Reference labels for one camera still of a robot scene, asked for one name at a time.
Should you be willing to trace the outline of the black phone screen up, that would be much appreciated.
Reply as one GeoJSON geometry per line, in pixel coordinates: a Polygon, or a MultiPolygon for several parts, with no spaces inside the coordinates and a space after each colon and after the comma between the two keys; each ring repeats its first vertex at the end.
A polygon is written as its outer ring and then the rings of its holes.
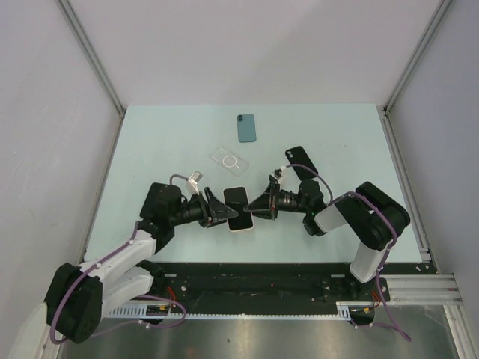
{"type": "Polygon", "coordinates": [[[168,219],[180,211],[182,200],[179,187],[154,182],[147,193],[140,217],[149,221],[168,219]]]}

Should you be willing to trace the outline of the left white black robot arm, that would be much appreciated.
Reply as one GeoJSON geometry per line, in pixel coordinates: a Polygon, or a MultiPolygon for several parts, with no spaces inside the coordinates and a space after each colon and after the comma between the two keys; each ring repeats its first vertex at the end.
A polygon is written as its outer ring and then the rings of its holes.
{"type": "Polygon", "coordinates": [[[111,310],[143,295],[160,297],[165,280],[139,263],[162,250],[175,227],[194,221],[214,227],[237,216],[209,188],[184,200],[179,187],[153,183],[129,239],[100,259],[57,268],[44,299],[50,341],[82,343],[111,310]]]}

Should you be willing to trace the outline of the black phone camera side up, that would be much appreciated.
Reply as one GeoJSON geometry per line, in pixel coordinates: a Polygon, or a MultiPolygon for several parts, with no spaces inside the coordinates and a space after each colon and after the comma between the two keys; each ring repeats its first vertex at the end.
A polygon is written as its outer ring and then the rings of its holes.
{"type": "Polygon", "coordinates": [[[302,146],[285,150],[285,156],[301,181],[312,180],[316,177],[317,169],[302,146]]]}

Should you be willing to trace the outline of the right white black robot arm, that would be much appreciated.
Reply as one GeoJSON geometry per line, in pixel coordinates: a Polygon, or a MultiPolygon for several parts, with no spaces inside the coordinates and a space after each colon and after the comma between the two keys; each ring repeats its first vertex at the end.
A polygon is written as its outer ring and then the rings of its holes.
{"type": "Polygon", "coordinates": [[[349,226],[360,241],[350,263],[352,277],[345,281],[346,293],[354,300],[371,293],[371,280],[411,221],[404,207],[371,182],[327,204],[319,183],[312,179],[302,181],[294,193],[281,189],[279,180],[271,177],[266,190],[244,210],[268,220],[275,220],[279,212],[303,213],[302,223],[310,236],[323,236],[349,226]]]}

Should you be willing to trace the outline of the clear magsafe phone case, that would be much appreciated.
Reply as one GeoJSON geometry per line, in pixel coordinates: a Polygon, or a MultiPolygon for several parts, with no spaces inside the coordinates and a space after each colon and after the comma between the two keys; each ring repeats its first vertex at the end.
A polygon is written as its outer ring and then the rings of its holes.
{"type": "Polygon", "coordinates": [[[242,176],[249,168],[249,163],[245,159],[223,146],[218,147],[210,158],[235,177],[242,176]]]}

